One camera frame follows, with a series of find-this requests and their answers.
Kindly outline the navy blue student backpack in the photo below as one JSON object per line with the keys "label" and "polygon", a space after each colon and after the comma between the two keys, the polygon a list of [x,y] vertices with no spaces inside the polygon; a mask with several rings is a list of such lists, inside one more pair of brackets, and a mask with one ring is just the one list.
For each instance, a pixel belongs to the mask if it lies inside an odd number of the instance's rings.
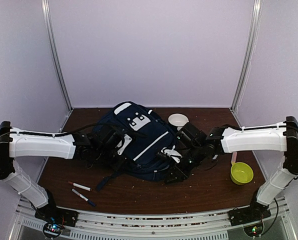
{"label": "navy blue student backpack", "polygon": [[120,133],[128,134],[132,142],[121,156],[128,158],[120,171],[114,171],[105,177],[97,186],[100,191],[109,180],[121,174],[150,181],[162,181],[175,162],[162,160],[156,156],[161,149],[177,145],[175,131],[152,109],[126,101],[116,105],[105,114],[91,131],[91,138],[95,148],[98,144],[94,135],[102,127],[111,127]]}

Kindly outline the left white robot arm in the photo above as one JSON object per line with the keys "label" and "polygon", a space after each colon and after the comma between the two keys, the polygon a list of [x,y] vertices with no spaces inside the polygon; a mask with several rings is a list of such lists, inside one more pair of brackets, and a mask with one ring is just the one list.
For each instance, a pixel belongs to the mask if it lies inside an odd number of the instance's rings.
{"label": "left white robot arm", "polygon": [[11,127],[9,121],[0,124],[0,180],[9,184],[19,195],[50,222],[61,218],[52,193],[33,183],[16,163],[17,157],[55,157],[85,161],[87,167],[101,161],[105,155],[121,156],[134,139],[116,125],[104,124],[104,132],[84,133],[81,129],[48,133]]}

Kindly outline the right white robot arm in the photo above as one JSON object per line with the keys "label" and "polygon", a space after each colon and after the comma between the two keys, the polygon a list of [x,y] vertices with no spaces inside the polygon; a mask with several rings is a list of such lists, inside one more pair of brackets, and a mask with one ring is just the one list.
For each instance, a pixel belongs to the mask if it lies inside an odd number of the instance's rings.
{"label": "right white robot arm", "polygon": [[209,134],[187,122],[176,136],[188,151],[169,169],[164,179],[166,184],[186,180],[194,167],[216,155],[244,151],[283,153],[282,166],[259,187],[245,210],[250,221],[257,220],[274,198],[298,176],[298,121],[293,116],[264,126],[234,127],[226,124],[213,128]]}

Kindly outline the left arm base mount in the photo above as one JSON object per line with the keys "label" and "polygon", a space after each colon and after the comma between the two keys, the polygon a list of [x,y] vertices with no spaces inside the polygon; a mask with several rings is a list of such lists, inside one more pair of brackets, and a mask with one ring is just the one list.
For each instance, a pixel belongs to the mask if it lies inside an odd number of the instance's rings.
{"label": "left arm base mount", "polygon": [[59,208],[53,203],[47,204],[42,208],[37,208],[32,203],[30,204],[35,210],[34,216],[45,222],[42,227],[42,233],[47,240],[58,238],[65,227],[76,226],[79,215],[77,211]]}

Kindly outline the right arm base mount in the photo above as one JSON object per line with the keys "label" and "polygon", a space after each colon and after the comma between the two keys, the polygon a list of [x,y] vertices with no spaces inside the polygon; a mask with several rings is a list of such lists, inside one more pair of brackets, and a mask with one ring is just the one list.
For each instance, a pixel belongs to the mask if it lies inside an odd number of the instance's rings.
{"label": "right arm base mount", "polygon": [[264,219],[269,218],[271,212],[268,205],[262,205],[254,200],[249,206],[230,210],[228,218],[232,227],[242,226],[244,233],[251,238],[257,238],[265,233]]}

